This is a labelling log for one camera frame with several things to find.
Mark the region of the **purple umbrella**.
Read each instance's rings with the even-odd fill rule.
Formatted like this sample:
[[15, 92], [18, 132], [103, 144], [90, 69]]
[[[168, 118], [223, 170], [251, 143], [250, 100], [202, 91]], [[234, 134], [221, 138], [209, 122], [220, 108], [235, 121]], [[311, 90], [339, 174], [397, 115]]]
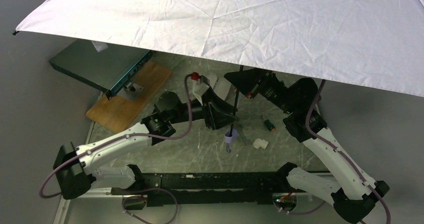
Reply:
[[44, 0], [14, 28], [402, 94], [424, 105], [424, 0]]

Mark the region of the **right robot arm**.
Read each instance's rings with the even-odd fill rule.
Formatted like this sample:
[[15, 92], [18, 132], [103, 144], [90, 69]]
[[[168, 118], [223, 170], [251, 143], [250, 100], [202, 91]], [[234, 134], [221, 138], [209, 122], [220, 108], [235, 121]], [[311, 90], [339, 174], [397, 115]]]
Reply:
[[286, 187], [320, 198], [351, 224], [362, 223], [376, 204], [383, 202], [390, 189], [388, 184], [375, 180], [353, 161], [316, 110], [323, 85], [303, 77], [285, 86], [272, 71], [259, 68], [229, 72], [224, 77], [247, 98], [261, 95], [286, 113], [286, 130], [312, 151], [334, 177], [329, 180], [288, 162], [277, 171]]

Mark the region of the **white pipe elbow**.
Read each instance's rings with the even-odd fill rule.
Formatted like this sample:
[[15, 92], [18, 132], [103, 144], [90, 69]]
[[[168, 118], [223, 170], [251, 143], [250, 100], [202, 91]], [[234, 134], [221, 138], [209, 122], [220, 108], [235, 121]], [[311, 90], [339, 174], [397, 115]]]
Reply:
[[269, 145], [269, 142], [261, 139], [261, 138], [257, 138], [254, 140], [254, 142], [252, 143], [252, 146], [256, 149], [266, 149], [267, 146]]

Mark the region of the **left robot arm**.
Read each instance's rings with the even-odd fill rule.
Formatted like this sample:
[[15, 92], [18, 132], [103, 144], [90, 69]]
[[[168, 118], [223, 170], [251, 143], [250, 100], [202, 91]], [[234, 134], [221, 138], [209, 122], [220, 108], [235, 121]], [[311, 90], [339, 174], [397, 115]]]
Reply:
[[221, 129], [238, 120], [234, 111], [236, 107], [211, 89], [200, 99], [189, 99], [186, 103], [175, 92], [164, 92], [152, 114], [132, 127], [97, 142], [62, 145], [53, 164], [60, 194], [64, 199], [72, 200], [91, 189], [140, 189], [144, 180], [137, 165], [105, 167], [105, 164], [131, 151], [178, 139], [173, 124], [187, 123], [190, 130], [193, 121], [204, 120], [207, 128]]

